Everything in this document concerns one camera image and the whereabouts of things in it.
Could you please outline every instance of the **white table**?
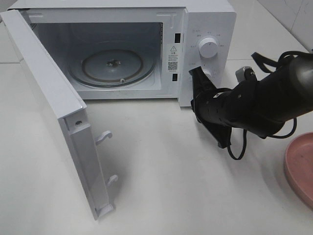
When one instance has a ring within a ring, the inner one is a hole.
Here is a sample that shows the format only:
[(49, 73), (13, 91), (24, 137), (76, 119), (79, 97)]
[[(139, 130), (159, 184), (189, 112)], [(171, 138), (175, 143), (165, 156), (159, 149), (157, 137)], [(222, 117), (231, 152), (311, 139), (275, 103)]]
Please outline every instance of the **white table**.
[[(238, 15), (223, 86), (252, 66), (254, 51), (277, 59), (304, 48), (257, 1), (232, 0)], [(116, 210), (94, 221), (70, 155), (58, 147), (36, 106), (0, 24), (0, 234), (208, 235), (311, 234), (313, 211), (294, 194), (283, 172), (292, 138), (248, 133), (246, 155), (234, 161), (174, 99), (86, 101)], [(287, 123), (281, 133), (288, 132)], [(299, 117), (293, 137), (313, 130)], [(241, 149), (241, 131), (232, 148)]]

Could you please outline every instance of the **open microwave door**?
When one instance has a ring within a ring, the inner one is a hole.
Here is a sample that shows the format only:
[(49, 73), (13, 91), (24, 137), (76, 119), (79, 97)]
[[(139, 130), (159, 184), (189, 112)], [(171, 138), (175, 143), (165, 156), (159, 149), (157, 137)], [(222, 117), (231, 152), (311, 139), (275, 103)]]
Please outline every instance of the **open microwave door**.
[(1, 13), (16, 54), (40, 109), (60, 128), (75, 164), (95, 219), (113, 209), (107, 186), (117, 177), (104, 180), (96, 145), (112, 134), (93, 138), (86, 104), (50, 57), (17, 10)]

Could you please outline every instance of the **pink bowl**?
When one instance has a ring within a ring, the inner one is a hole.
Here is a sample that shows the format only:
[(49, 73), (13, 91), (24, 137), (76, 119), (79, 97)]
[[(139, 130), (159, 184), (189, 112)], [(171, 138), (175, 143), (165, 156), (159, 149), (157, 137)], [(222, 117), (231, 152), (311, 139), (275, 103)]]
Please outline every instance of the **pink bowl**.
[(284, 166), (290, 186), (313, 208), (313, 132), (300, 135), (290, 142)]

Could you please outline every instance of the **white microwave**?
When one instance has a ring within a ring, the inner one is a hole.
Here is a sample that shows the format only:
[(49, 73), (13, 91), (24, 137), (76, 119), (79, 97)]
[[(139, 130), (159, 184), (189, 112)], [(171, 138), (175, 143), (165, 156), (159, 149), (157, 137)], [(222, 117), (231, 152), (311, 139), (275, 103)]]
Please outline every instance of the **white microwave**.
[(189, 71), (218, 86), (236, 13), (227, 0), (18, 0), (2, 20), (52, 132), (65, 139), (95, 219), (113, 210), (83, 99), (177, 98)]

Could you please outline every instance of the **wire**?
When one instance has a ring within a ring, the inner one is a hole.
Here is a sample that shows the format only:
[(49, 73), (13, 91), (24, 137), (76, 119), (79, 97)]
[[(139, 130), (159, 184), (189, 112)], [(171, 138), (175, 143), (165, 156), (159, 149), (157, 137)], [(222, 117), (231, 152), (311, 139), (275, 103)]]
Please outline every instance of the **wire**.
[(231, 148), (230, 148), (230, 137), (231, 137), (231, 129), (229, 131), (229, 134), (228, 134), (228, 140), (227, 140), (227, 151), (229, 153), (229, 155), (231, 156), (232, 159), (234, 160), (241, 160), (245, 154), (245, 151), (246, 151), (246, 130), (244, 129), (243, 130), (243, 139), (244, 139), (244, 142), (243, 142), (243, 148), (241, 150), (241, 153), (239, 155), (239, 157), (235, 157), (234, 154), (232, 153), (231, 151)]
[(296, 129), (297, 129), (297, 118), (295, 117), (295, 118), (293, 119), (293, 127), (292, 127), (292, 130), (290, 131), (289, 134), (284, 135), (284, 136), (275, 136), (275, 135), (271, 135), (271, 136), (268, 136), (268, 137), (275, 138), (275, 139), (285, 139), (285, 138), (288, 138), (288, 137), (292, 136)]

